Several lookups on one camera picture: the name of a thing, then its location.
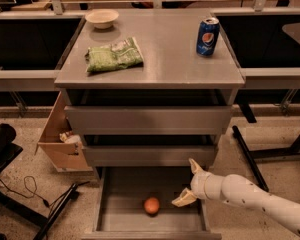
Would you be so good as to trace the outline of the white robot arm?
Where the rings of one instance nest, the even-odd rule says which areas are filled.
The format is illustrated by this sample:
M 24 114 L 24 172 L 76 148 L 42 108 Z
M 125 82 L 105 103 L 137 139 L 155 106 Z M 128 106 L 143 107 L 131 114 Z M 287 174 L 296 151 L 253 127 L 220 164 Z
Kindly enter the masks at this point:
M 247 178 L 230 174 L 218 176 L 205 171 L 190 158 L 193 174 L 190 187 L 172 201 L 183 207 L 200 200 L 218 200 L 224 204 L 260 211 L 300 237 L 300 204 L 273 195 Z

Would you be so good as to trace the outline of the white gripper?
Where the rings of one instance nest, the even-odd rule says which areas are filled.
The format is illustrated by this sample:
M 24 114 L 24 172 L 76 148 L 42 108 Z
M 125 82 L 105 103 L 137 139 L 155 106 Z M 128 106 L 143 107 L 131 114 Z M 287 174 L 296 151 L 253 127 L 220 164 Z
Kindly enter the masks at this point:
M 191 172 L 195 174 L 191 180 L 191 190 L 185 188 L 180 195 L 172 201 L 176 207 L 192 204 L 198 199 L 219 200 L 221 196 L 222 176 L 203 171 L 201 166 L 192 158 L 189 159 Z

